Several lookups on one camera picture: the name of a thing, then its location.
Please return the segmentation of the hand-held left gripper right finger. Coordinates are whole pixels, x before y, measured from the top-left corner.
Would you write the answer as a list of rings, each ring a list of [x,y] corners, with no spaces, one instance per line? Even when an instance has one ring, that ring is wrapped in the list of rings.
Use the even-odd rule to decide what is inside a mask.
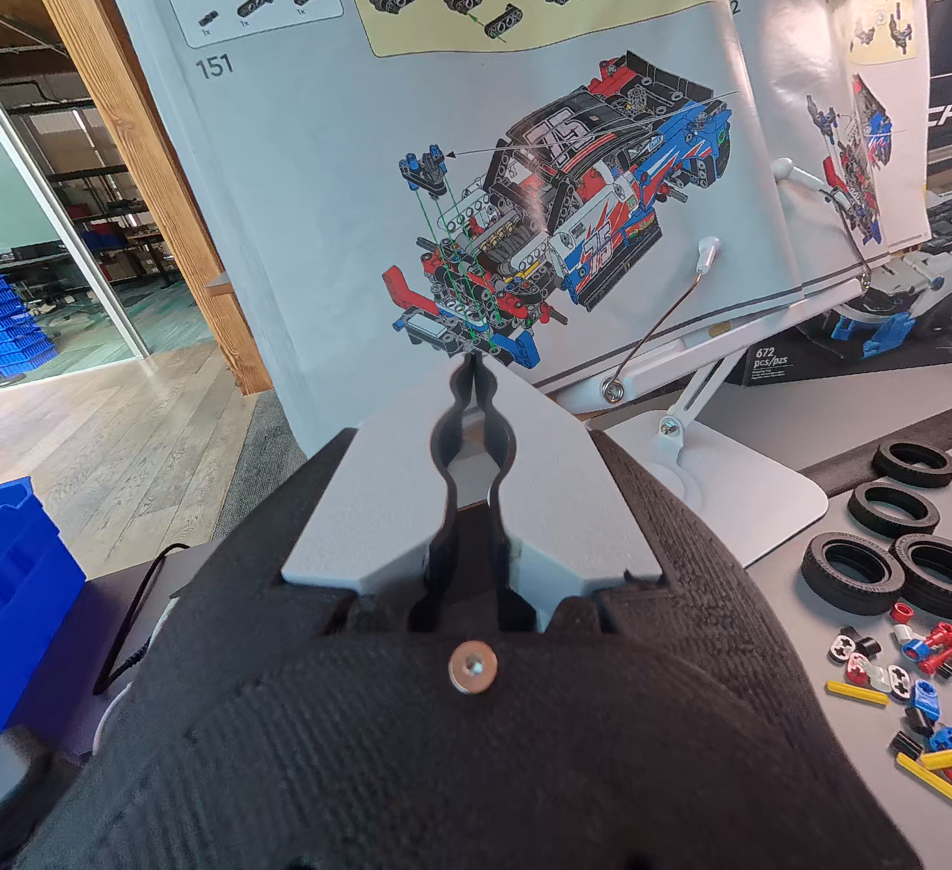
[[[660,563],[589,430],[496,361],[476,360],[488,493],[504,597],[545,628],[565,599],[650,582]]]

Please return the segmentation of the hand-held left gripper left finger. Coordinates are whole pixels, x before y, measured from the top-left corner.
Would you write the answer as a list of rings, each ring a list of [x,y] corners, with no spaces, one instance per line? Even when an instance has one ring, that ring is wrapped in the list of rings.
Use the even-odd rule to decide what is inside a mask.
[[[473,357],[453,357],[369,416],[318,500],[282,579],[380,597],[422,597],[432,549],[457,510],[448,466],[462,444]]]

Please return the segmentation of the instruction booklet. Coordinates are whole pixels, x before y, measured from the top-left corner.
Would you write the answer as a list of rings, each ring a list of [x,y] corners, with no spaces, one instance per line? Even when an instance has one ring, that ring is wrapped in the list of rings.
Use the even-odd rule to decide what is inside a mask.
[[[805,300],[730,0],[120,0],[310,449],[447,358],[553,396]]]

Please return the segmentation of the grey desk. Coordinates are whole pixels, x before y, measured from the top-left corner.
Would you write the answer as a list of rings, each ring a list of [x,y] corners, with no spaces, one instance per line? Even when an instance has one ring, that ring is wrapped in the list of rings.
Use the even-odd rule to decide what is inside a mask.
[[[863,469],[876,444],[899,437],[938,444],[950,437],[950,366],[836,376],[764,388],[726,385],[700,415],[702,424],[835,490],[846,475]],[[919,849],[925,868],[950,868],[950,805],[921,782],[902,777],[887,758],[885,742],[896,730],[886,713],[869,713],[860,702],[836,700],[824,691],[833,672],[822,645],[850,621],[805,585],[800,562],[808,538],[849,530],[845,512],[850,487],[829,499],[825,517],[749,567],[796,647],[831,726],[899,828]],[[113,696],[91,694],[113,631],[118,627],[146,563],[110,567],[89,580],[35,672],[12,724],[24,724],[55,749],[80,757]]]

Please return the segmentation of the white monitor base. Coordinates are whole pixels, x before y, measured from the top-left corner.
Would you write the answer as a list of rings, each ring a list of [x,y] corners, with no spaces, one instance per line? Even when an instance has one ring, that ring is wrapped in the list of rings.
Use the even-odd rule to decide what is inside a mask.
[[[607,428],[608,437],[695,513],[748,567],[819,521],[824,490],[677,405]]]

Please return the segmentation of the white book stand tray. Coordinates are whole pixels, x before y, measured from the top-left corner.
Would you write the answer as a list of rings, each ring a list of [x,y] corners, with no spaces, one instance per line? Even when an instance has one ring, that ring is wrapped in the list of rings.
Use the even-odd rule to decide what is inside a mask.
[[[570,413],[592,415],[654,395],[681,378],[714,374],[741,386],[864,371],[939,364],[940,341],[950,337],[950,252],[933,243],[891,257],[871,283],[848,299],[849,281],[715,338],[688,346],[673,341],[636,356],[609,400],[602,388],[612,372],[553,394]]]

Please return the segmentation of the toy car set box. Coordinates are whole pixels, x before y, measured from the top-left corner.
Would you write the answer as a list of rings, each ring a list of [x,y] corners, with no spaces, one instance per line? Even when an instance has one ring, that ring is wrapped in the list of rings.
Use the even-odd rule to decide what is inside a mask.
[[[950,197],[926,185],[926,0],[730,4],[805,298],[863,283],[754,344],[730,381],[949,364]]]

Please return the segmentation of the large blue plastic bin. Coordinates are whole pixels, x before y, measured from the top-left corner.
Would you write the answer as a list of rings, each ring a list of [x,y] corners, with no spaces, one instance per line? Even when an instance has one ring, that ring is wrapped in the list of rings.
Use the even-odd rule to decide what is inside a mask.
[[[34,492],[1,485],[1,727],[86,583],[86,575]]]

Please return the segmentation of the heap of assorted loose bricks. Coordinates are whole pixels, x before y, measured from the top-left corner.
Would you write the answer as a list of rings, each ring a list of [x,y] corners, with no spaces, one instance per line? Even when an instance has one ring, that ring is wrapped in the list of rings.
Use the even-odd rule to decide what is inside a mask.
[[[827,661],[839,676],[828,680],[828,696],[898,712],[887,744],[894,764],[932,793],[951,800],[950,685],[951,626],[938,621],[917,627],[906,602],[887,611],[887,630],[867,633],[839,626]]]

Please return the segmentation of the wooden post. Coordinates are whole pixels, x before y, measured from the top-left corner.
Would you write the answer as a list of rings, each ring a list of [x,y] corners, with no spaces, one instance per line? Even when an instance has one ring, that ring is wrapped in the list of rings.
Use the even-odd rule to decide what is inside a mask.
[[[41,0],[65,51],[171,248],[189,292],[242,394],[273,388],[233,292],[208,293],[225,273],[149,90],[116,0]]]

